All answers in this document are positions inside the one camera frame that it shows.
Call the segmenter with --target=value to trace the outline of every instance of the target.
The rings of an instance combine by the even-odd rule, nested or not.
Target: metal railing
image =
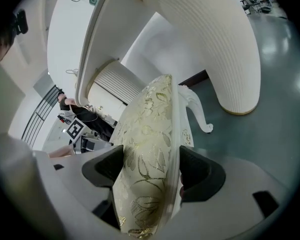
[[[59,88],[55,85],[53,86],[47,94],[43,97],[39,105],[34,110],[29,122],[27,123],[24,132],[22,134],[22,140],[26,142],[31,148],[37,139],[38,133],[44,124],[47,116],[58,102],[57,97],[59,93]]]

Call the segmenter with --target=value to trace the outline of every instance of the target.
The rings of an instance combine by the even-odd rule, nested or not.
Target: person
[[[110,140],[114,129],[105,121],[103,121],[97,114],[90,112],[84,107],[78,107],[75,100],[73,98],[67,98],[63,91],[59,93],[57,99],[60,103],[61,110],[72,110],[76,117],[91,130],[96,131],[102,140],[106,142]]]
[[[48,154],[50,158],[62,158],[75,155],[74,145],[66,145]]]
[[[13,45],[15,36],[10,26],[4,26],[0,32],[0,62]]]

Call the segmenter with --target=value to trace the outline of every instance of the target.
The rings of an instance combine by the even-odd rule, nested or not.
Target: white curved sculpture
[[[244,115],[257,105],[260,58],[249,20],[236,0],[142,0],[177,26],[202,54],[220,105]]]

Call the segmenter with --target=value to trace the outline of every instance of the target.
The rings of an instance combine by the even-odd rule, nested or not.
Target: white ribbed wall
[[[146,87],[145,83],[118,60],[107,65],[94,82],[127,104]]]
[[[243,114],[258,103],[260,58],[254,32],[236,0],[143,0],[200,51],[219,103]]]

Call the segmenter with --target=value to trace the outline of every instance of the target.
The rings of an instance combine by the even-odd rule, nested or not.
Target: pillow
[[[172,133],[172,77],[153,80],[124,110],[110,139],[123,145],[123,168],[113,185],[123,233],[149,236],[162,215]]]

